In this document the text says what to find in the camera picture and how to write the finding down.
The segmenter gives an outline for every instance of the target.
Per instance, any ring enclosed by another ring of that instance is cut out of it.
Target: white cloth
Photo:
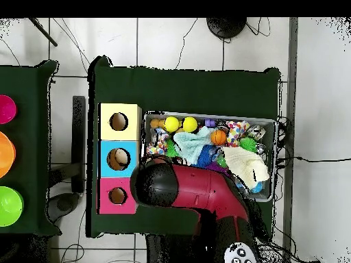
[[[230,171],[239,176],[250,190],[259,181],[269,179],[267,167],[259,155],[241,147],[222,147],[222,150]]]

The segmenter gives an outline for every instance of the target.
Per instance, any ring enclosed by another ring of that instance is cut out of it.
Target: yellow ball
[[[179,121],[176,117],[167,117],[165,120],[165,129],[171,133],[177,131],[179,128]]]
[[[183,121],[183,129],[185,132],[193,132],[197,129],[197,121],[194,117],[186,117]]]

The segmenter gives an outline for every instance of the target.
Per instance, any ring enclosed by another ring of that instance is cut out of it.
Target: orange bowl
[[[16,157],[16,149],[8,137],[0,132],[0,178],[10,170]]]

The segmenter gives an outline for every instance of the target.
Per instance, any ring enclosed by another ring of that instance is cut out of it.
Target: green table
[[[18,114],[0,131],[16,147],[16,159],[0,186],[17,190],[24,200],[23,213],[15,224],[0,227],[1,233],[51,236],[60,233],[45,214],[48,184],[48,83],[57,62],[35,67],[0,66],[0,94],[10,96]]]
[[[109,59],[96,58],[89,67],[88,182],[86,235],[101,232],[192,234],[197,215],[191,210],[139,206],[134,215],[96,213],[97,104],[136,103],[143,111],[160,110],[198,114],[276,119],[278,81],[276,68],[264,73],[247,71],[168,71],[145,67],[111,67]],[[271,232],[272,201],[260,203]]]

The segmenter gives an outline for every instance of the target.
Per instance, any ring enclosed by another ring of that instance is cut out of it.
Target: gray bin
[[[165,119],[168,116],[174,116],[179,119],[184,117],[192,116],[198,121],[204,121],[205,118],[211,119],[224,119],[227,121],[247,121],[250,126],[260,125],[266,131],[262,140],[259,142],[264,144],[267,148],[267,159],[265,161],[268,167],[268,173],[270,178],[263,183],[263,189],[257,193],[248,193],[243,189],[243,193],[251,199],[256,199],[258,202],[267,202],[274,197],[274,181],[276,180],[276,157],[277,157],[277,142],[278,142],[278,122],[271,119],[261,119],[261,118],[245,118],[245,117],[233,117],[233,116],[218,116],[218,115],[203,115],[203,114],[187,114],[187,113],[175,113],[175,112],[157,112],[148,111],[144,114],[143,128],[141,132],[142,143],[141,143],[141,156],[146,155],[146,146],[151,141],[150,133],[150,121],[153,118]]]

